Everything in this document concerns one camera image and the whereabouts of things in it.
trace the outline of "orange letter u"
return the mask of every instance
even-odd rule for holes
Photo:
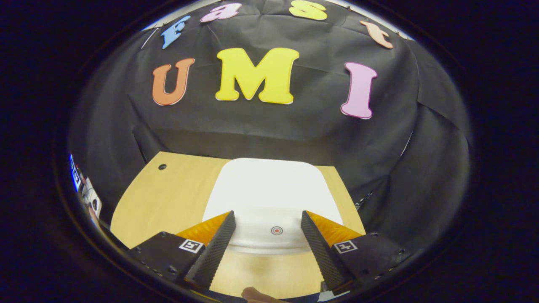
[[[159,105],[172,105],[182,99],[185,94],[185,89],[187,88],[189,66],[193,63],[195,63],[193,58],[183,59],[176,63],[178,78],[176,79],[176,88],[170,94],[165,92],[165,80],[167,78],[167,72],[171,69],[170,64],[160,66],[154,70],[154,85],[151,90],[151,95],[154,98],[155,103]]]

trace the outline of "white plate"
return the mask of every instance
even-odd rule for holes
[[[235,159],[223,166],[203,221],[233,210],[236,230],[229,249],[260,254],[309,251],[301,213],[309,210],[342,224],[322,173],[311,164]]]

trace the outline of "foam letter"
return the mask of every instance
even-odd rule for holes
[[[172,105],[182,99],[187,87],[189,66],[193,63],[195,63],[193,58],[183,59],[176,63],[176,68],[178,69],[176,88],[170,94],[165,92],[165,80],[167,78],[167,72],[171,68],[170,64],[160,66],[154,70],[154,85],[151,90],[151,95],[154,98],[155,103],[159,105]]]
[[[251,100],[258,87],[264,83],[264,90],[258,95],[262,102],[291,104],[294,97],[289,92],[292,63],[300,54],[292,49],[275,48],[268,51],[255,67],[243,49],[226,49],[217,53],[223,61],[221,89],[215,94],[217,100],[238,100],[234,89],[234,79],[247,100]]]
[[[376,41],[376,43],[384,47],[387,47],[389,49],[393,48],[393,44],[387,42],[384,38],[384,36],[389,37],[388,33],[381,30],[380,27],[378,27],[378,25],[365,22],[365,21],[360,21],[360,23],[367,27],[367,31],[369,32],[369,35],[374,41]]]
[[[289,8],[291,14],[297,17],[309,18],[313,20],[325,20],[328,18],[322,5],[310,1],[294,0],[291,2],[293,7]]]
[[[341,112],[356,118],[370,119],[372,111],[369,108],[369,97],[372,79],[377,76],[376,71],[354,62],[346,62],[344,66],[350,71],[350,91],[348,100],[341,105]]]
[[[167,46],[169,46],[174,40],[178,39],[178,37],[181,35],[181,31],[183,30],[185,23],[184,21],[189,20],[191,16],[185,16],[181,18],[178,22],[174,23],[171,27],[167,28],[161,35],[163,36],[163,39],[165,40],[165,43],[163,44],[163,49],[166,49]]]
[[[221,5],[218,8],[212,9],[206,16],[202,17],[201,22],[209,22],[215,19],[228,19],[234,17],[238,14],[238,9],[240,8],[240,3],[230,3]]]

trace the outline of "red target marker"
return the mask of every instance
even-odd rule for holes
[[[282,234],[282,228],[278,227],[278,226],[274,226],[271,228],[271,233],[278,236],[280,234]]]

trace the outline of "finger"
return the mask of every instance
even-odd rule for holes
[[[266,303],[274,303],[278,302],[278,300],[274,297],[271,297],[267,294],[263,294],[256,290],[254,287],[247,287],[243,290],[241,293],[241,297],[244,298],[247,301],[261,301]]]

